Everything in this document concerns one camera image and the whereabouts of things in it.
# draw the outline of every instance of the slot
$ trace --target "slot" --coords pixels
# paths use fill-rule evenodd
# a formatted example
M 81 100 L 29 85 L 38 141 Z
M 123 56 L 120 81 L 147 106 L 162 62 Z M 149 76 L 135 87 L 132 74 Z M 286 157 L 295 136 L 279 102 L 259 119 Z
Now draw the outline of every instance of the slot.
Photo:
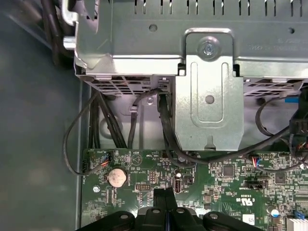
M 265 16 L 268 16 L 268 0 L 264 1 L 264 7 L 265 7 Z
M 250 0 L 248 0 L 248 3 L 247 3 L 247 7 L 248 7 L 248 16 L 250 16 Z
M 213 0 L 213 15 L 215 15 L 215 0 Z
M 169 14 L 172 14 L 172 0 L 169 2 Z
M 225 0 L 221 0 L 221 14 L 225 14 Z
M 146 0 L 143 0 L 143 14 L 146 14 Z
M 182 183 L 178 179 L 174 179 L 174 192 L 180 193 L 182 191 Z
M 196 0 L 196 14 L 199 13 L 199 2 L 198 0 Z
M 293 5 L 293 1 L 291 2 L 291 17 L 293 17 L 294 15 L 294 5 Z
M 242 15 L 242 1 L 239 0 L 239 15 Z
M 189 14 L 189 0 L 186 0 L 186 14 Z

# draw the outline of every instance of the connector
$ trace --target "connector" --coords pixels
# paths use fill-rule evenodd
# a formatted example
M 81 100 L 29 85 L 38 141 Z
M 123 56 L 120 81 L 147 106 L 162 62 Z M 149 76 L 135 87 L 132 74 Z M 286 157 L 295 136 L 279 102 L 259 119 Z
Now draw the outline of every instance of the connector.
M 303 89 L 299 97 L 298 110 L 290 120 L 290 133 L 308 135 L 308 89 Z

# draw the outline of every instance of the wire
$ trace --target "wire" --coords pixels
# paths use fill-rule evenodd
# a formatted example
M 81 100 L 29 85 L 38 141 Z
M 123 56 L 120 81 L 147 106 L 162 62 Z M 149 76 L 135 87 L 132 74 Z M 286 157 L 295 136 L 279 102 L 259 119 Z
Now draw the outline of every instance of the wire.
M 293 139 L 294 139 L 294 134 L 290 134 L 290 138 L 289 138 L 289 150 L 291 153 L 291 156 L 297 160 L 299 163 L 304 164 L 305 166 L 308 166 L 308 163 L 305 162 L 305 160 L 301 160 L 296 156 L 296 148 L 293 148 Z
M 195 163 L 198 163 L 198 164 L 209 164 L 209 163 L 219 162 L 219 161 L 223 161 L 223 160 L 226 160 L 226 159 L 231 159 L 231 158 L 235 158 L 235 157 L 238 157 L 238 156 L 243 156 L 243 155 L 249 154 L 249 153 L 251 153 L 255 150 L 262 149 L 262 148 L 270 145 L 271 143 L 273 143 L 277 139 L 280 139 L 282 136 L 286 135 L 289 132 L 289 127 L 286 127 L 285 129 L 281 130 L 280 132 L 273 135 L 272 137 L 269 137 L 268 139 L 261 141 L 259 143 L 256 143 L 254 145 L 251 145 L 249 147 L 243 148 L 239 151 L 231 152 L 231 153 L 228 153 L 228 154 L 225 154 L 225 155 L 201 159 L 201 158 L 196 158 L 196 157 L 192 157 L 190 155 L 187 155 L 186 153 L 182 152 L 182 150 L 179 148 L 177 141 L 176 141 L 176 138 L 175 138 L 175 134 L 174 134 L 173 129 L 172 129 L 170 118 L 169 118 L 166 95 L 163 95 L 163 94 L 160 95 L 158 111 L 160 113 L 160 119 L 161 119 L 161 122 L 162 122 L 163 131 L 165 133 L 165 136 L 166 136 L 166 139 L 169 143 L 170 148 L 172 150 L 174 150 L 176 155 L 184 158 L 185 160 L 188 160 L 190 162 L 195 162 Z
M 90 105 L 90 116 L 89 116 L 89 136 L 88 136 L 88 148 L 93 148 L 93 128 L 94 128 L 94 124 L 93 124 L 93 105 L 94 103 L 91 103 Z
M 79 119 L 81 118 L 81 116 L 88 110 L 90 104 L 93 102 L 93 100 L 98 96 L 99 92 L 95 93 L 87 102 L 86 104 L 84 105 L 84 107 L 81 109 L 81 111 L 78 113 L 78 115 L 76 116 L 76 118 L 73 120 L 73 122 L 71 123 L 71 125 L 68 127 L 65 135 L 64 135 L 64 138 L 63 138 L 63 145 L 62 145 L 62 151 L 63 151 L 63 156 L 64 156 L 64 161 L 65 161 L 65 164 L 67 166 L 67 168 L 76 176 L 86 176 L 86 175 L 89 175 L 93 172 L 95 172 L 96 170 L 98 170 L 99 168 L 102 167 L 101 164 L 98 164 L 96 167 L 90 169 L 89 171 L 87 172 L 77 172 L 73 169 L 73 167 L 71 166 L 69 160 L 68 160 L 68 155 L 67 155 L 67 140 L 68 140 L 68 136 L 69 136 L 69 133 L 71 132 L 72 128 L 75 126 L 75 124 L 79 121 Z
M 73 58 L 74 53 L 65 49 L 63 46 L 63 32 L 57 16 L 57 11 L 52 0 L 41 0 L 43 13 L 45 15 L 45 26 L 49 27 L 49 30 L 46 28 L 48 40 L 52 40 L 60 53 L 66 57 Z
M 148 92 L 140 94 L 136 100 L 133 103 L 133 106 L 138 107 L 138 104 L 140 101 L 144 98 L 149 98 L 151 96 L 157 95 L 158 93 L 162 92 L 160 89 L 156 88 L 153 90 L 150 90 Z M 131 113 L 131 118 L 130 118 L 130 130 L 129 130 L 129 135 L 128 135 L 128 149 L 133 148 L 133 141 L 134 141 L 134 136 L 135 136 L 135 130 L 136 130 L 136 125 L 137 125 L 137 117 L 138 113 L 137 112 L 132 112 Z
M 93 126 L 94 148 L 100 149 L 101 142 L 100 142 L 100 131 L 99 131 L 99 108 L 98 108 L 97 97 L 93 101 L 92 105 L 93 105 L 92 126 Z
M 257 125 L 257 128 L 259 129 L 259 131 L 263 134 L 263 135 L 266 135 L 266 136 L 273 136 L 274 134 L 272 134 L 271 132 L 267 131 L 267 129 L 262 125 L 261 123 L 261 113 L 264 109 L 264 107 L 266 105 L 268 105 L 270 102 L 273 102 L 273 101 L 278 101 L 278 100 L 283 100 L 283 99 L 289 99 L 289 98 L 297 98 L 298 96 L 286 96 L 286 97 L 279 97 L 279 98 L 272 98 L 270 99 L 269 101 L 266 101 L 264 104 L 262 104 L 259 109 L 257 110 L 256 112 L 256 117 L 255 117 L 255 120 L 256 120 L 256 125 Z M 289 142 L 288 140 L 286 140 L 285 138 L 280 138 L 280 140 L 282 140 L 284 143 L 286 143 L 287 145 L 289 145 Z
M 302 159 L 302 161 L 305 161 L 308 157 L 308 154 L 305 155 L 304 159 Z M 256 167 L 256 169 L 262 171 L 262 172 L 266 172 L 266 173 L 280 173 L 280 172 L 287 172 L 287 171 L 291 171 L 294 170 L 296 168 L 298 168 L 301 165 L 301 163 L 295 164 L 293 166 L 290 167 L 286 167 L 286 168 L 280 168 L 280 169 L 267 169 L 267 168 L 261 168 L 261 167 Z
M 98 104 L 105 117 L 111 137 L 114 140 L 115 146 L 117 148 L 127 148 L 121 132 L 121 128 L 116 120 L 115 115 L 113 114 L 107 103 L 106 97 L 103 94 L 99 93 L 97 99 L 98 99 Z
M 181 168 L 193 168 L 196 165 L 195 163 L 192 163 L 192 162 L 190 162 L 190 163 L 182 163 L 179 160 L 173 159 L 173 156 L 170 153 L 169 144 L 168 144 L 168 141 L 167 141 L 167 139 L 165 137 L 165 134 L 164 134 L 164 142 L 165 142 L 166 154 L 167 154 L 170 162 L 173 165 L 175 165 L 177 167 L 181 167 Z

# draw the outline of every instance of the motherboard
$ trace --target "motherboard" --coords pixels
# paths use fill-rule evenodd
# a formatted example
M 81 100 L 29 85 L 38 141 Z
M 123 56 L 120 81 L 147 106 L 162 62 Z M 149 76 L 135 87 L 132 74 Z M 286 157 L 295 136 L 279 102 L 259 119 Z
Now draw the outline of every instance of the motherboard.
M 289 153 L 255 155 L 264 168 L 296 164 Z M 304 165 L 265 173 L 251 160 L 238 157 L 179 169 L 165 151 L 88 149 L 83 155 L 84 170 L 107 157 L 106 165 L 83 177 L 81 226 L 121 210 L 137 215 L 138 209 L 153 206 L 153 189 L 169 187 L 174 189 L 178 206 L 195 210 L 199 217 L 219 211 L 265 231 L 287 231 L 287 219 L 308 214 L 308 169 Z M 113 177 L 115 172 L 121 175 L 119 179 Z

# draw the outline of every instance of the metal bracket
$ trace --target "metal bracket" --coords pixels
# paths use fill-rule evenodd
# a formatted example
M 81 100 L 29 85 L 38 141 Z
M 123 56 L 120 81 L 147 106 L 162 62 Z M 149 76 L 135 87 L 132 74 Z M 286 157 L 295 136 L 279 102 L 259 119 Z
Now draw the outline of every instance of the metal bracket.
M 68 1 L 69 0 L 62 0 L 62 17 L 67 24 L 74 26 L 74 22 L 78 21 L 78 13 L 68 10 Z
M 235 151 L 242 140 L 243 79 L 233 76 L 228 31 L 192 29 L 185 35 L 186 76 L 176 76 L 173 114 L 183 150 Z

